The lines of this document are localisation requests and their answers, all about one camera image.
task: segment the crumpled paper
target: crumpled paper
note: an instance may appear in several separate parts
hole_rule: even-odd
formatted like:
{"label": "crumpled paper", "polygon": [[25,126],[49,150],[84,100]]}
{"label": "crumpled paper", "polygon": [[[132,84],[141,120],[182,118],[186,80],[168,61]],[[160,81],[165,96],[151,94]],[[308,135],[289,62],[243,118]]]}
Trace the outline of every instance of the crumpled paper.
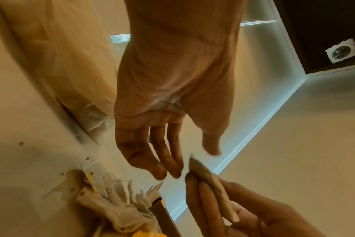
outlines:
{"label": "crumpled paper", "polygon": [[164,236],[152,206],[144,191],[133,196],[132,181],[116,179],[112,174],[103,177],[108,197],[103,197],[90,174],[80,170],[67,173],[63,198],[99,214],[100,221],[93,237]]}

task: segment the hand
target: hand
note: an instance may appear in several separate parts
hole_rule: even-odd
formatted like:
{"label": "hand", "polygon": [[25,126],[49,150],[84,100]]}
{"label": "hand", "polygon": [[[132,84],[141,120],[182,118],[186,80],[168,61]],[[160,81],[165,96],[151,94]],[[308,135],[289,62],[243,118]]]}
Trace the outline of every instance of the hand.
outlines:
{"label": "hand", "polygon": [[[131,26],[118,72],[116,144],[158,180],[179,178],[179,133],[188,114],[219,155],[234,99],[240,20],[248,0],[125,0]],[[165,130],[170,151],[165,143]],[[147,143],[150,140],[159,160]]]}
{"label": "hand", "polygon": [[325,237],[291,206],[220,179],[240,219],[226,226],[210,186],[192,173],[185,180],[186,203],[204,237]]}

